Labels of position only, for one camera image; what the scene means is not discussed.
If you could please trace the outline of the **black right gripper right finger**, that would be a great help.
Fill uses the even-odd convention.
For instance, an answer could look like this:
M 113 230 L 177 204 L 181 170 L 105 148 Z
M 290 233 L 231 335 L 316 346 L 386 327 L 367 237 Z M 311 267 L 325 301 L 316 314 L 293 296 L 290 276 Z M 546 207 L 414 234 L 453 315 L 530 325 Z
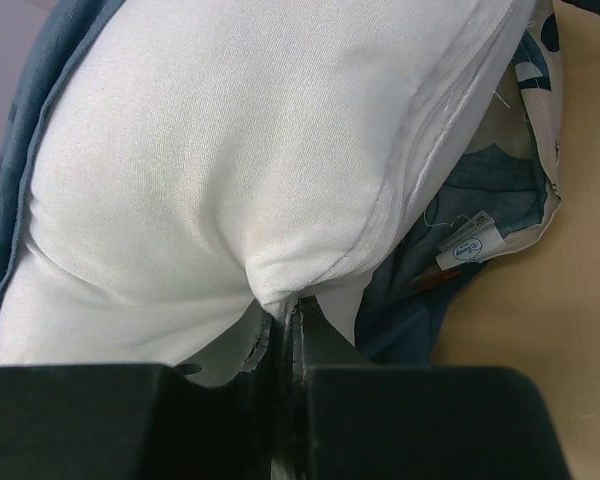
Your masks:
M 536 385 L 502 367 L 382 366 L 313 298 L 287 324 L 302 479 L 567 479 Z

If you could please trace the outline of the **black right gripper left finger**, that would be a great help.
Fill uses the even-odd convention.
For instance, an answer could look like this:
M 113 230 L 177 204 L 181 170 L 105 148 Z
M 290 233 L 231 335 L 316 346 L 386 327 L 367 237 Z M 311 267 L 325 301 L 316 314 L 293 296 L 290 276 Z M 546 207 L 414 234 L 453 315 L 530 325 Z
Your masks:
M 0 367 L 0 479 L 267 479 L 278 324 L 225 383 L 200 364 Z

